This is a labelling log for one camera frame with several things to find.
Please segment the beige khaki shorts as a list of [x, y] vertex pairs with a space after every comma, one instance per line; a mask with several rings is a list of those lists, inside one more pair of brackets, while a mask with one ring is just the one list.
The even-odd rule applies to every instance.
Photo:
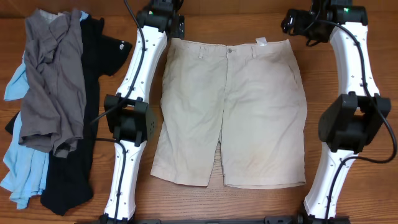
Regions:
[[228, 187], [306, 182], [307, 101], [288, 40], [217, 45], [173, 39], [160, 105], [154, 177], [206, 187], [220, 150]]

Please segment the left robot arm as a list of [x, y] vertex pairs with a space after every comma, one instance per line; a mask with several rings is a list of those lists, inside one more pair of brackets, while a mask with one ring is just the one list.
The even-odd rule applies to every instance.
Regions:
[[104, 113], [115, 163], [109, 199], [99, 223], [132, 223], [142, 153], [155, 133], [156, 119], [149, 106], [150, 88], [160, 57], [170, 38], [185, 37], [180, 0], [153, 0], [133, 14], [136, 44], [126, 76], [114, 95], [106, 95]]

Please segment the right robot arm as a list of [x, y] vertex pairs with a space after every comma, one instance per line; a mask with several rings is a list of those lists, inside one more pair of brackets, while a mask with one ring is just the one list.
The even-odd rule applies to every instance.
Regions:
[[318, 137], [322, 154], [312, 187], [296, 217], [267, 217], [265, 223], [349, 223], [336, 216], [336, 204], [349, 169], [356, 160], [376, 163], [360, 153], [381, 126], [392, 139], [392, 155], [397, 155], [397, 139], [387, 121], [389, 98], [380, 96], [369, 62], [368, 15], [365, 7], [352, 1], [312, 1], [310, 10], [289, 9], [281, 23], [284, 33], [307, 38], [313, 47], [329, 42], [338, 68], [338, 98], [321, 115]]

